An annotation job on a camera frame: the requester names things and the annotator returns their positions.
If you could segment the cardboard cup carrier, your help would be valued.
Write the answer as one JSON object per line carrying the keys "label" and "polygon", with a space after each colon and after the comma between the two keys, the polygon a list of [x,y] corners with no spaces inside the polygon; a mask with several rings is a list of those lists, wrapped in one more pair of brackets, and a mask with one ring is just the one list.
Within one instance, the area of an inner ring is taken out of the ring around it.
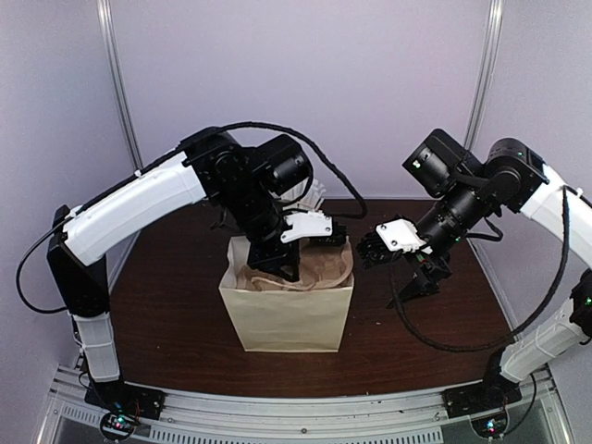
{"label": "cardboard cup carrier", "polygon": [[353,256],[348,242],[339,247],[306,244],[300,249],[297,281],[289,282],[244,265],[237,275],[234,288],[248,291],[332,290],[349,286],[352,278]]}

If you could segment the brown paper bag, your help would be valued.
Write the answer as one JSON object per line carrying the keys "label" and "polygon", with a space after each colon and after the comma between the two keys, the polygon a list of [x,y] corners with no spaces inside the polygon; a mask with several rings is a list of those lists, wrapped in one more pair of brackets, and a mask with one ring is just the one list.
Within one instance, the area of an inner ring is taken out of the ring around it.
{"label": "brown paper bag", "polygon": [[237,275],[246,264],[250,243],[228,243],[228,268],[218,290],[247,352],[332,353],[341,345],[354,275],[347,287],[311,291],[237,290]]}

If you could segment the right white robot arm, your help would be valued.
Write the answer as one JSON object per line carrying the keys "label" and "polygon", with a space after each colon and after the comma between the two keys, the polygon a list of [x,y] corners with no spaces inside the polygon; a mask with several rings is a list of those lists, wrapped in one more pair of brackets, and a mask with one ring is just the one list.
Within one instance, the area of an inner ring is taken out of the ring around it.
{"label": "right white robot arm", "polygon": [[[480,162],[445,130],[434,129],[403,162],[406,169],[436,198],[417,222],[397,216],[377,225],[376,259],[404,257],[414,278],[390,305],[398,313],[410,299],[438,292],[450,275],[447,254],[472,227],[508,208],[537,223],[561,241],[556,277],[540,306],[546,308],[557,291],[570,253],[591,263],[591,203],[569,186],[545,160],[514,138],[498,140],[486,162]],[[566,302],[550,319],[516,340],[513,334],[486,344],[493,350],[483,380],[473,386],[475,401],[490,409],[539,366],[591,337],[591,271],[585,270]]]}

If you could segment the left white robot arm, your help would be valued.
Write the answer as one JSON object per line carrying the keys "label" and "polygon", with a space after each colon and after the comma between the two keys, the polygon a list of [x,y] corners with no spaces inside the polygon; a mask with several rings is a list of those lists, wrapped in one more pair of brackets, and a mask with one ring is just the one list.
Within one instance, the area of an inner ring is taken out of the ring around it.
{"label": "left white robot arm", "polygon": [[322,213],[282,200],[296,186],[312,185],[309,140],[275,126],[273,139],[246,147],[234,129],[200,130],[88,203],[55,213],[47,262],[79,331],[96,393],[114,411],[127,409],[133,392],[121,381],[110,319],[105,256],[112,247],[180,208],[207,201],[230,213],[249,241],[250,267],[296,280],[300,241],[332,232]]}

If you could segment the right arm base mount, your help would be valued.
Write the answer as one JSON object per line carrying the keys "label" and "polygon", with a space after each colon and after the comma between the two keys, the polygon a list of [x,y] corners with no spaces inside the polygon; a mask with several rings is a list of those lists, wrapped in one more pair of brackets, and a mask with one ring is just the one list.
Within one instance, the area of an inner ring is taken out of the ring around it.
{"label": "right arm base mount", "polygon": [[443,391],[449,419],[468,416],[479,438],[501,438],[509,430],[508,407],[522,399],[516,386],[486,386],[483,382]]}

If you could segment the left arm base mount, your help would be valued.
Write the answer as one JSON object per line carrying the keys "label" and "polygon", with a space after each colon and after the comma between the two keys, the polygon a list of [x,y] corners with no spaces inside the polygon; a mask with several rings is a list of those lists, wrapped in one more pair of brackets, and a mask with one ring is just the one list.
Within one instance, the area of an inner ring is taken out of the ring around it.
{"label": "left arm base mount", "polygon": [[143,426],[143,420],[158,420],[166,394],[158,389],[143,388],[122,380],[107,383],[92,381],[86,389],[85,402],[101,407],[99,431],[109,441],[130,438]]}

